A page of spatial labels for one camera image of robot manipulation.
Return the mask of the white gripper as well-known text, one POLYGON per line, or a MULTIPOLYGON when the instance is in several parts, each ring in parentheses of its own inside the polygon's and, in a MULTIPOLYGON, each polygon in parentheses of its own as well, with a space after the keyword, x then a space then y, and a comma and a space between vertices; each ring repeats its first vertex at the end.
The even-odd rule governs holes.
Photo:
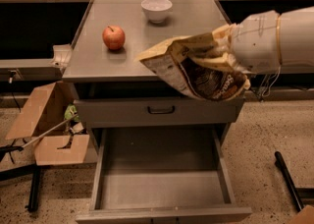
POLYGON ((248 16, 240 24, 224 25, 212 31, 213 53, 223 55, 190 56, 199 66, 221 72, 253 74, 275 73, 280 67, 277 46, 279 14, 268 11, 248 16))

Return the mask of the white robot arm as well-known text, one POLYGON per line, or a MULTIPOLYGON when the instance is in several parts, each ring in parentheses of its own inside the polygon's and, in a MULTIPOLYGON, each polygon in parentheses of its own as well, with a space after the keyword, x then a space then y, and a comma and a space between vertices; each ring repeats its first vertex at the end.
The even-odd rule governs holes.
POLYGON ((248 16, 239 24, 217 28, 213 40, 192 49, 197 64, 246 74, 314 72, 314 8, 248 16))

